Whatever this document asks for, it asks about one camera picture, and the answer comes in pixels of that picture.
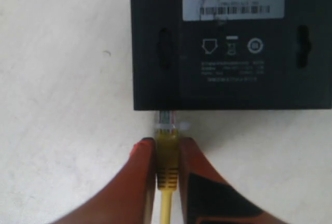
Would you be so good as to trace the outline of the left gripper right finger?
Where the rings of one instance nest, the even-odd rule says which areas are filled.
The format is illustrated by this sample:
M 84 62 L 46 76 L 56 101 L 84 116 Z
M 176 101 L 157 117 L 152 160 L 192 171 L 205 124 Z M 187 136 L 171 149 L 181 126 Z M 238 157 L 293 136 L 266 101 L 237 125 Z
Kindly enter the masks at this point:
M 179 189 L 184 223 L 280 223 L 238 193 L 189 137 L 179 143 Z

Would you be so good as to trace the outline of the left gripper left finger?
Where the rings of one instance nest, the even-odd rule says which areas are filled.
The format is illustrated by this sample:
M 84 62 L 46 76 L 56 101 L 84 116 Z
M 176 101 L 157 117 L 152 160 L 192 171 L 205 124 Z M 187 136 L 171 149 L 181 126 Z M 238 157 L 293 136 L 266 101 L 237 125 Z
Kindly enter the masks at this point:
M 133 146 L 117 175 L 95 196 L 56 223 L 151 223 L 156 183 L 156 143 Z

